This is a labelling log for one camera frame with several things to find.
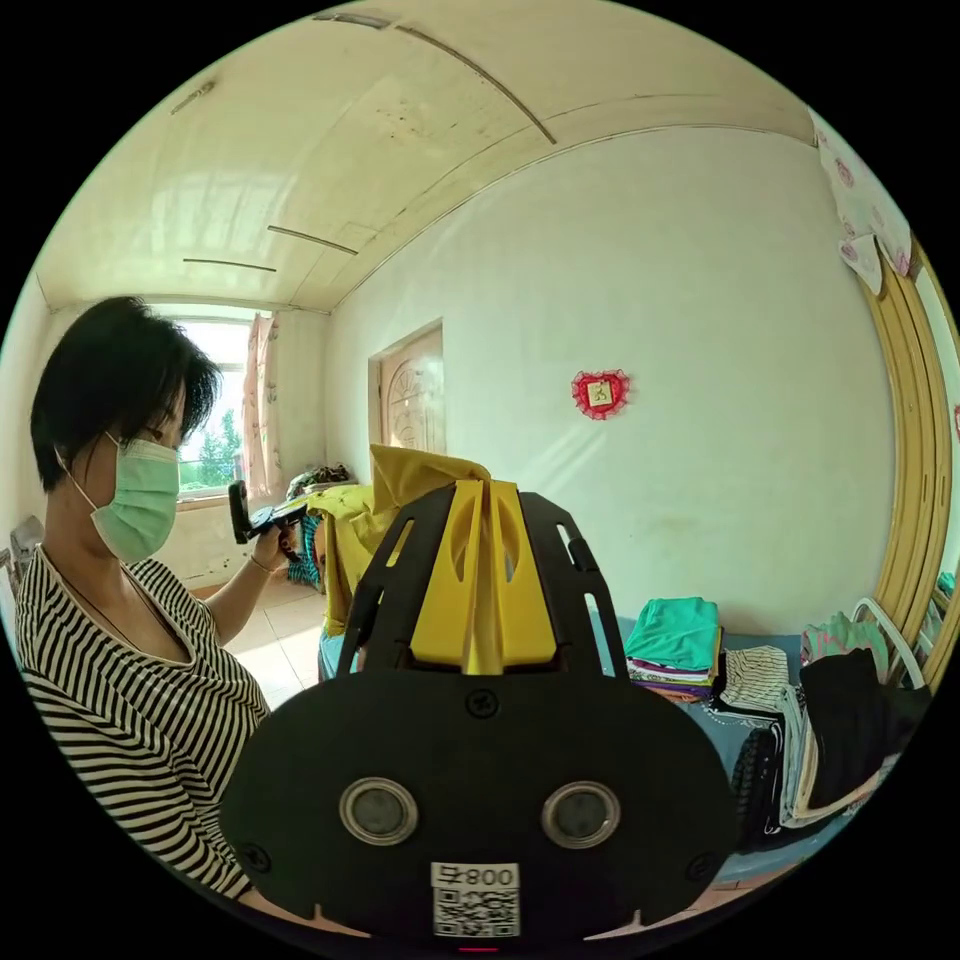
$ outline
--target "wooden door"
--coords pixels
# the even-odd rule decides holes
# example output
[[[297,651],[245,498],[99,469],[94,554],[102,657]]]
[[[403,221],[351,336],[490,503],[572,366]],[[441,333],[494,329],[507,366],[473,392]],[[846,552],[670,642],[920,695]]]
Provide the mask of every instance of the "wooden door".
[[[446,453],[446,439],[438,327],[380,361],[380,442]]]

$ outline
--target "label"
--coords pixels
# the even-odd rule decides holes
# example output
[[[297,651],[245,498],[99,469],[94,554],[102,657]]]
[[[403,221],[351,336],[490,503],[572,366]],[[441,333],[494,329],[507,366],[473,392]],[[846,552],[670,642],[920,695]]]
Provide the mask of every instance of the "label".
[[[438,937],[520,935],[516,863],[432,863],[433,932]]]

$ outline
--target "handheld device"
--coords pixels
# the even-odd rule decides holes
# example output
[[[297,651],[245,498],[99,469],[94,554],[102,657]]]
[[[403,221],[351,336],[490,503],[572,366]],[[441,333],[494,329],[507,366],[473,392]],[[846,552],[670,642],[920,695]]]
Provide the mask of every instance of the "handheld device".
[[[231,483],[227,488],[230,501],[230,522],[233,536],[239,544],[249,543],[272,526],[281,528],[295,527],[307,514],[306,497],[297,497],[281,503],[278,507],[263,507],[251,517],[247,505],[247,485],[242,480]],[[292,563],[300,560],[300,555],[290,546],[283,547],[284,556]]]
[[[637,910],[656,923],[697,900],[737,837],[707,735],[631,684],[571,516],[480,480],[399,511],[354,593],[336,677],[258,728],[220,825],[291,913],[319,905],[454,950],[579,940]]]

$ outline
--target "curtain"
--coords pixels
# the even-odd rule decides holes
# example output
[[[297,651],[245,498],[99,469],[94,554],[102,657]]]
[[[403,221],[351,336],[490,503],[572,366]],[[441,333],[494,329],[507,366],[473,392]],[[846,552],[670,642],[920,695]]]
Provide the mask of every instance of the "curtain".
[[[283,495],[277,403],[276,316],[259,313],[250,327],[243,382],[243,472],[251,498]]]
[[[838,244],[840,256],[863,278],[871,293],[879,296],[883,280],[880,255],[901,277],[910,275],[910,225],[873,171],[843,137],[813,110],[810,118],[820,163],[846,234]]]

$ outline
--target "woman's right hand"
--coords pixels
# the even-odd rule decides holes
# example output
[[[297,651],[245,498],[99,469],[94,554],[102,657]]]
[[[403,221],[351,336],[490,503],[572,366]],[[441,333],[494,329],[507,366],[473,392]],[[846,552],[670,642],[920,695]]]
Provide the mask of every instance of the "woman's right hand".
[[[288,920],[290,923],[299,923],[303,927],[313,927],[314,930],[326,930],[329,933],[342,933],[348,937],[369,937],[369,933],[361,933],[359,930],[353,930],[350,927],[342,927],[339,923],[334,923],[332,920],[327,920],[320,911],[320,908],[316,908],[316,912],[313,915],[312,920],[304,920],[303,917],[298,917],[295,913],[288,913],[286,910],[281,907],[276,906],[271,903],[259,890],[248,890],[242,897],[239,897],[239,902],[244,906],[252,907],[254,910],[259,910],[261,913],[268,913],[272,917],[279,917],[281,920]]]

